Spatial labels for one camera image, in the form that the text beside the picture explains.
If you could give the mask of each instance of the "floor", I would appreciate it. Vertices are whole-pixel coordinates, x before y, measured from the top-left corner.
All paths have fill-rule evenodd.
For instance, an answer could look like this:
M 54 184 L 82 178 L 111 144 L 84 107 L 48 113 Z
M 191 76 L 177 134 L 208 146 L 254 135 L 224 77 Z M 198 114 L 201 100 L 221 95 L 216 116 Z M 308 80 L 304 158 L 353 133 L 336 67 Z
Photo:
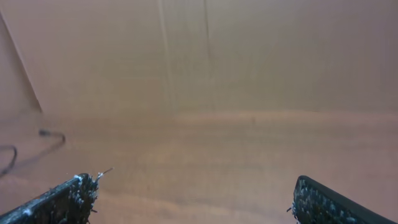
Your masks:
M 57 141 L 39 128 L 63 131 L 66 145 L 18 166 Z M 19 149 L 0 179 L 0 213 L 115 167 L 91 223 L 295 223 L 286 209 L 299 175 L 398 222 L 397 134 L 398 114 L 201 114 L 144 125 L 34 113 L 0 126 L 0 143 Z M 10 158 L 2 153 L 0 165 Z

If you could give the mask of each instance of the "black cable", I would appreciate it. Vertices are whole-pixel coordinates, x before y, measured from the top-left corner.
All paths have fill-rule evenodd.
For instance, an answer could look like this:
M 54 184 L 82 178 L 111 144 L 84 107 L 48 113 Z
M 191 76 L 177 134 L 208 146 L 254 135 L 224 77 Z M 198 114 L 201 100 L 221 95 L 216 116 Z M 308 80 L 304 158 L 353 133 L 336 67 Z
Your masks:
M 56 151 L 58 148 L 63 146 L 67 140 L 63 133 L 52 132 L 52 131 L 45 130 L 45 129 L 39 130 L 39 136 L 56 137 L 56 138 L 60 138 L 61 140 L 56 142 L 55 144 L 51 145 L 48 149 L 40 152 L 38 155 L 28 158 L 24 161 L 18 162 L 16 166 L 15 166 L 15 161 L 16 161 L 17 155 L 18 155 L 17 148 L 15 146 L 11 146 L 11 145 L 10 146 L 0 146 L 1 150 L 5 150 L 5 149 L 8 149 L 8 150 L 13 149 L 14 150 L 14 157 L 12 158 L 12 160 L 11 160 L 10 164 L 7 166 L 7 168 L 5 168 L 1 171 L 0 178 L 3 177 L 4 175 L 6 175 L 7 173 L 9 173 L 11 169 L 16 169 L 16 168 L 20 168 L 22 166 L 26 166 L 27 164 L 35 162 L 35 161 L 41 159 L 42 157 L 50 154 L 51 152 Z
M 0 151 L 10 150 L 10 149 L 14 151 L 14 156 L 12 157 L 10 164 L 8 164 L 8 166 L 1 171 L 0 178 L 4 175 L 8 174 L 8 172 L 14 167 L 15 161 L 17 160 L 17 156 L 18 156 L 17 147 L 12 146 L 12 145 L 0 146 Z

